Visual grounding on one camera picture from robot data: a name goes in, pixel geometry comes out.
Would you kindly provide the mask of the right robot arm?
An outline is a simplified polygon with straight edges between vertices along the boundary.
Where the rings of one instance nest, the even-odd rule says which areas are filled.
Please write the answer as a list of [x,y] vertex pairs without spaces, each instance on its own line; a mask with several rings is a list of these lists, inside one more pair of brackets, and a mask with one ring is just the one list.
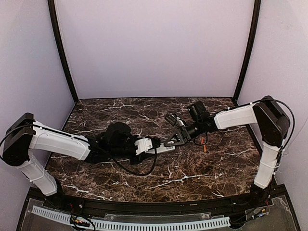
[[164,146],[183,146],[203,133],[257,124],[262,136],[263,149],[251,189],[265,190],[279,167],[282,154],[295,129],[294,115],[288,116],[280,107],[284,104],[271,96],[265,96],[254,102],[210,114],[204,104],[197,101],[187,108],[194,120],[193,124],[187,125],[175,114],[166,115],[166,121],[176,126],[176,130],[164,141]]

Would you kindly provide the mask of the left black frame post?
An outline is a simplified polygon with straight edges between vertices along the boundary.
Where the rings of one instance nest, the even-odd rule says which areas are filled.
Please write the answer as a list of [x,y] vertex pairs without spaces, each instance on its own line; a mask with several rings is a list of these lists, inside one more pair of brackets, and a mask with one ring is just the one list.
[[59,55],[60,62],[62,65],[62,69],[64,72],[64,76],[65,76],[67,85],[69,87],[69,91],[72,96],[73,102],[76,104],[79,101],[79,98],[77,95],[75,85],[73,83],[73,78],[69,70],[69,65],[68,65],[65,50],[64,50],[64,45],[63,45],[63,41],[61,37],[61,32],[60,32],[60,27],[59,27],[57,12],[56,12],[55,1],[47,0],[47,3],[48,3],[48,8],[49,8],[49,14],[50,14],[50,19],[51,19],[51,26],[52,26],[52,30],[54,34],[54,39],[56,42],[56,47],[57,47],[58,55]]

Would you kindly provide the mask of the white remote control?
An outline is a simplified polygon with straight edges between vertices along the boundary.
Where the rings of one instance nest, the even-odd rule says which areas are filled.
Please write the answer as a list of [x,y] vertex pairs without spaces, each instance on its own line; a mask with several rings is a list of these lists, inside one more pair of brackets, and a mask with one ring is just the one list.
[[152,148],[146,152],[146,154],[160,154],[160,153],[166,153],[170,151],[174,151],[175,146],[165,147],[163,144],[160,145],[158,148]]

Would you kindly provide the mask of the black front rail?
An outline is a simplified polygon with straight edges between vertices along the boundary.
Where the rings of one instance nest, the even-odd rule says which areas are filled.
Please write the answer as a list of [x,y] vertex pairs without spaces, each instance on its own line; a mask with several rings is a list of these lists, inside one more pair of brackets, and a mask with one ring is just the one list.
[[194,213],[236,216],[242,214],[247,209],[265,204],[264,201],[256,195],[251,195],[249,193],[219,199],[164,203],[114,202],[68,195],[54,196],[52,198],[40,196],[38,199],[48,207],[59,208],[64,211],[72,211],[88,217],[103,217],[107,214],[167,216]]

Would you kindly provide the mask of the right black frame post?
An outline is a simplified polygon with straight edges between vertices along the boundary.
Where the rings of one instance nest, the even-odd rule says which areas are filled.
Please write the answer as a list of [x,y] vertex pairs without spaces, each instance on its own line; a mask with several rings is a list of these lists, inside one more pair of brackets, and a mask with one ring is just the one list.
[[241,67],[241,71],[239,74],[239,78],[236,84],[236,88],[233,94],[233,99],[237,102],[244,84],[245,76],[248,70],[249,61],[251,57],[251,53],[253,50],[253,45],[255,41],[255,36],[257,32],[257,25],[258,25],[258,19],[260,14],[260,8],[261,8],[261,0],[255,0],[254,1],[254,7],[252,12],[252,19],[251,19],[251,25],[249,30],[249,35],[247,39],[247,45],[244,53],[243,63]]

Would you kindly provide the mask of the black frame post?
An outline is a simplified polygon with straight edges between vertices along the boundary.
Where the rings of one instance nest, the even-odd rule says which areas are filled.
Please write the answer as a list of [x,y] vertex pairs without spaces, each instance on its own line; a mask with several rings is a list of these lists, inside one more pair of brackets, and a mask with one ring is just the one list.
[[252,12],[252,19],[251,19],[251,25],[249,30],[249,35],[247,39],[247,45],[244,53],[243,63],[241,67],[241,71],[239,74],[239,78],[236,84],[236,88],[233,94],[233,99],[237,102],[244,84],[245,76],[248,70],[249,61],[251,57],[251,53],[253,50],[253,45],[255,41],[255,36],[257,32],[257,25],[258,25],[258,19],[260,14],[260,8],[261,8],[261,0],[255,0],[254,1],[254,7]]
[[69,65],[68,65],[65,50],[64,50],[64,45],[63,45],[63,41],[61,37],[61,32],[60,32],[60,27],[59,27],[57,12],[56,12],[55,1],[47,0],[47,3],[48,3],[48,8],[49,8],[49,14],[50,14],[50,19],[51,19],[51,26],[52,26],[52,30],[54,34],[54,39],[56,42],[56,47],[57,47],[58,55],[59,55],[60,62],[62,65],[62,69],[64,72],[64,76],[65,76],[67,85],[69,87],[69,91],[72,96],[73,102],[76,104],[79,101],[79,98],[77,95],[75,85],[73,83],[73,78],[69,70]]

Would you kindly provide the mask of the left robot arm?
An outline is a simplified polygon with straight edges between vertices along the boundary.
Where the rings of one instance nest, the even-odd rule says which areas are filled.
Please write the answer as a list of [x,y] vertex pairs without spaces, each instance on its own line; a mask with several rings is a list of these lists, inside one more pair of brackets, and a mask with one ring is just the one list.
[[45,196],[58,193],[60,186],[34,157],[34,149],[96,164],[116,156],[134,158],[153,147],[149,138],[131,135],[130,127],[123,123],[111,124],[98,138],[90,138],[46,127],[31,113],[20,117],[7,130],[0,144],[3,146],[1,159],[19,169]]

